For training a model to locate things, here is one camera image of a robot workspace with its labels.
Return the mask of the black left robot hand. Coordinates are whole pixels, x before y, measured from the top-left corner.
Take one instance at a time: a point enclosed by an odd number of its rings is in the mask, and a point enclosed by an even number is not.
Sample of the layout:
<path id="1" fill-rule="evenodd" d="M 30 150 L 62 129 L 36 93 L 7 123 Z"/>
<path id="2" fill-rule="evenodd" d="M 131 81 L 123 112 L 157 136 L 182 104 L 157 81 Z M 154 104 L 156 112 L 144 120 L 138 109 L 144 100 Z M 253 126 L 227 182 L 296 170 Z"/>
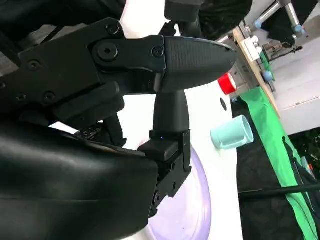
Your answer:
<path id="1" fill-rule="evenodd" d="M 198 21 L 195 22 L 166 22 L 159 32 L 159 35 L 173 37 L 179 32 L 182 37 L 202 38 L 202 31 Z"/>

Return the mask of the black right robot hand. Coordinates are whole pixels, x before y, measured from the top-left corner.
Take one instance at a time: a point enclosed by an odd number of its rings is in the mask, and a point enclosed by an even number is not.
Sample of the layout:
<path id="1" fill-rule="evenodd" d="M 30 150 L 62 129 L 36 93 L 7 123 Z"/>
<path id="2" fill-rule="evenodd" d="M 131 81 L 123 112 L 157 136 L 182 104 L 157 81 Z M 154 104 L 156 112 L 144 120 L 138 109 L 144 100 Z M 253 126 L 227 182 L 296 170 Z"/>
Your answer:
<path id="1" fill-rule="evenodd" d="M 119 240 L 190 175 L 185 90 L 227 73 L 212 40 L 125 37 L 106 18 L 18 54 L 0 78 L 0 237 Z"/>

